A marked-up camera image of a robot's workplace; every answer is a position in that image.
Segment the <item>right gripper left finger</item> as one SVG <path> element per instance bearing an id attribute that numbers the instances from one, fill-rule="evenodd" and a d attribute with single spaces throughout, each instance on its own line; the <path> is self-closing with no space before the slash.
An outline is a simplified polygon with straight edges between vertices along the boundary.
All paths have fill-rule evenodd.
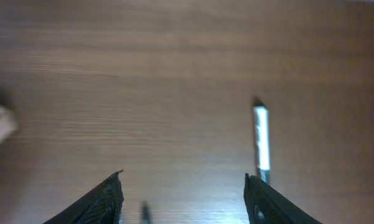
<path id="1" fill-rule="evenodd" d="M 124 202 L 117 171 L 44 224 L 118 224 Z"/>

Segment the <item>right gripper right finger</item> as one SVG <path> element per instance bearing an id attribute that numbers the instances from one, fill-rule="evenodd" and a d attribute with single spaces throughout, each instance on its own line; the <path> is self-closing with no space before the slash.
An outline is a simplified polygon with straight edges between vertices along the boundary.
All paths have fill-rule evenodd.
<path id="1" fill-rule="evenodd" d="M 321 224 L 256 175 L 245 174 L 243 199 L 250 224 Z"/>

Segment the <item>white marker black cap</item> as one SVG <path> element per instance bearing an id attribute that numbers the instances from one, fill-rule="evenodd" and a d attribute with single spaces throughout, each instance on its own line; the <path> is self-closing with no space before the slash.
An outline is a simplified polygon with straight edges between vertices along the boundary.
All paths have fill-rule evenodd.
<path id="1" fill-rule="evenodd" d="M 257 152 L 257 173 L 262 181 L 270 183 L 270 147 L 269 147 L 269 113 L 265 104 L 259 99 L 253 100 L 253 118 L 255 127 L 255 145 Z"/>

